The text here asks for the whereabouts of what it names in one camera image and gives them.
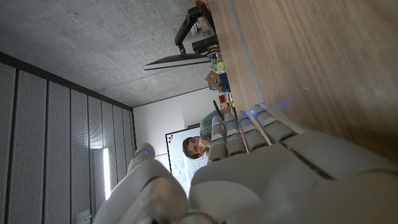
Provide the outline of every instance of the wooden surface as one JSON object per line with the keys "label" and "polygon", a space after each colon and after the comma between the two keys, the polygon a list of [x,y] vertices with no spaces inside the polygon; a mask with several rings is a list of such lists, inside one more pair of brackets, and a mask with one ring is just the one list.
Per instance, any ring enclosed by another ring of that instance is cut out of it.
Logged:
{"label": "wooden surface", "polygon": [[[235,0],[267,110],[398,162],[398,4],[394,0]],[[211,11],[238,110],[257,103],[229,0]]]}

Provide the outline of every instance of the acoustic wall panel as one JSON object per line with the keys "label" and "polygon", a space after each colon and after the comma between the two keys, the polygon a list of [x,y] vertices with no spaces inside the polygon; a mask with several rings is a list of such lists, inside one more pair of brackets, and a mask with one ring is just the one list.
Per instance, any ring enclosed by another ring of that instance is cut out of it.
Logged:
{"label": "acoustic wall panel", "polygon": [[126,148],[126,164],[127,168],[132,159],[132,138],[131,138],[131,122],[130,111],[122,109],[123,116],[123,132],[124,132],[124,147]]}
{"label": "acoustic wall panel", "polygon": [[118,182],[126,176],[126,152],[124,149],[122,109],[113,106],[114,144],[116,148],[116,164],[118,165]]}
{"label": "acoustic wall panel", "polygon": [[104,148],[109,149],[109,168],[111,176],[111,189],[118,184],[116,168],[116,153],[114,148],[113,109],[112,105],[102,101],[102,124]]}
{"label": "acoustic wall panel", "polygon": [[137,147],[141,147],[141,146],[137,146],[136,145],[136,137],[134,135],[134,115],[132,113],[132,111],[130,111],[130,124],[131,124],[131,139],[132,139],[132,154],[134,155],[134,153],[136,153],[137,151]]}
{"label": "acoustic wall panel", "polygon": [[87,96],[71,90],[72,218],[90,209]]}
{"label": "acoustic wall panel", "polygon": [[88,97],[88,118],[90,121],[90,148],[102,149],[101,100]]}
{"label": "acoustic wall panel", "polygon": [[96,213],[94,150],[103,148],[103,140],[101,100],[91,96],[88,97],[88,121],[90,130],[91,216],[94,217]]}
{"label": "acoustic wall panel", "polygon": [[6,208],[7,174],[16,69],[0,63],[0,222]]}
{"label": "acoustic wall panel", "polygon": [[8,223],[42,223],[47,81],[19,73]]}
{"label": "acoustic wall panel", "polygon": [[49,83],[45,223],[70,222],[69,88]]}

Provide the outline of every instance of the person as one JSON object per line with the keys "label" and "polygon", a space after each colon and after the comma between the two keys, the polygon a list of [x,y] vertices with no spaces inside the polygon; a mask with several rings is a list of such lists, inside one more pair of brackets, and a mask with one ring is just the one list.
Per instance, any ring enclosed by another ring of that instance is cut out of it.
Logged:
{"label": "person", "polygon": [[[230,111],[229,106],[220,109],[221,116],[224,118],[224,115]],[[200,136],[188,137],[182,142],[182,151],[185,156],[190,159],[198,159],[208,153],[211,144],[211,123],[216,115],[218,112],[214,110],[203,118],[200,122]]]}

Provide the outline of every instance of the man's hair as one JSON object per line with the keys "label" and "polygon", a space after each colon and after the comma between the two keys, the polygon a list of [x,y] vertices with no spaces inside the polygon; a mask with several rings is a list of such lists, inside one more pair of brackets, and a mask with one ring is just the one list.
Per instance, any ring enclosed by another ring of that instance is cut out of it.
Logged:
{"label": "man's hair", "polygon": [[190,155],[188,153],[188,145],[189,142],[191,141],[191,139],[193,139],[193,137],[187,137],[183,142],[182,142],[182,151],[184,152],[185,156],[187,156],[190,159],[198,159],[199,155],[195,154],[195,155]]}

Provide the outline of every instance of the wire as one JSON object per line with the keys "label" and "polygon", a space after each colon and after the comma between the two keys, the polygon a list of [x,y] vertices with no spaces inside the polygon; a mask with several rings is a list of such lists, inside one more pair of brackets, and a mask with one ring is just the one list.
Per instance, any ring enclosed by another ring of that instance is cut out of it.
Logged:
{"label": "wire", "polygon": [[212,51],[212,52],[207,52],[207,54],[205,54],[205,55],[209,55],[209,54],[211,54],[211,53],[213,53],[213,52],[221,52],[220,50],[214,50],[214,51]]}
{"label": "wire", "polygon": [[207,51],[207,53],[206,53],[205,55],[210,54],[210,51],[213,50],[213,49],[220,49],[220,48],[219,48],[219,47],[212,47],[209,51]]}

